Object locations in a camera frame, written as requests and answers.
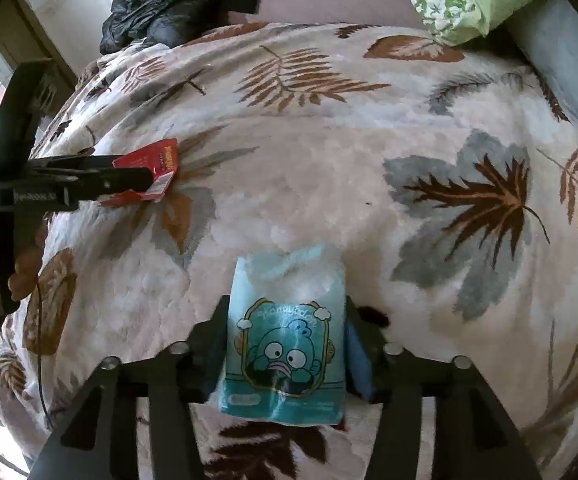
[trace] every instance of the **wire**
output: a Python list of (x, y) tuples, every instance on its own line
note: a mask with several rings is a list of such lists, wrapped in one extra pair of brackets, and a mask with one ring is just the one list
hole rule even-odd
[(38, 292), (38, 329), (36, 330), (36, 365), (38, 368), (38, 393), (40, 395), (40, 403), (45, 412), (45, 420), (49, 425), (49, 430), (54, 430), (54, 424), (51, 422), (47, 406), (45, 405), (45, 395), (43, 394), (43, 357), (40, 354), (40, 331), (43, 325), (43, 296), (40, 293), (40, 284), (36, 280), (36, 290)]
[(9, 469), (14, 470), (16, 473), (18, 473), (19, 475), (23, 475), (25, 478), (29, 475), (29, 473), (23, 471), (21, 468), (19, 468), (18, 466), (16, 466), (15, 464), (12, 464), (9, 460), (7, 460), (5, 457), (3, 457), (0, 454), (0, 462), (7, 466)]

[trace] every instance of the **teal plastic package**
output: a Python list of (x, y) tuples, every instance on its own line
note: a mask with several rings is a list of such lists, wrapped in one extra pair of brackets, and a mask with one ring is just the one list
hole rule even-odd
[(221, 412), (290, 425), (339, 422), (345, 298), (345, 268), (334, 246), (239, 258)]

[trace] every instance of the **blanket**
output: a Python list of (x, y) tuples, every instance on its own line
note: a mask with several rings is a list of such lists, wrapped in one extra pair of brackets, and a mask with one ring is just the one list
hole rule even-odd
[[(560, 477), (578, 452), (578, 130), (530, 67), (421, 30), (278, 23), (96, 66), (36, 156), (175, 138), (180, 166), (158, 203), (47, 218), (41, 331), (35, 292), (0, 340), (0, 418), (26, 453), (101, 359), (154, 356), (208, 319), (239, 256), (328, 242), (387, 340), (470, 356)], [(381, 407), (349, 397), (342, 424), (312, 428), (192, 412), (208, 478), (351, 480)], [(149, 478), (144, 406), (137, 421)]]

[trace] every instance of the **screw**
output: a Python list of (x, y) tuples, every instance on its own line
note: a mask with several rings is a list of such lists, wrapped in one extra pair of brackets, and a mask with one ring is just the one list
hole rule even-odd
[(168, 350), (173, 355), (184, 355), (189, 352), (189, 345), (184, 341), (176, 341), (169, 345)]
[(100, 363), (100, 368), (103, 370), (113, 370), (120, 364), (120, 359), (115, 355), (110, 355), (109, 357), (105, 357), (102, 362)]
[(473, 366), (473, 362), (467, 356), (457, 355), (453, 358), (453, 365), (460, 370), (468, 370)]
[(383, 347), (383, 350), (384, 350), (384, 353), (386, 353), (387, 355), (390, 355), (390, 356), (400, 355), (400, 354), (402, 354), (403, 351), (405, 351), (405, 349), (402, 348), (402, 345), (398, 344), (398, 343), (387, 343)]

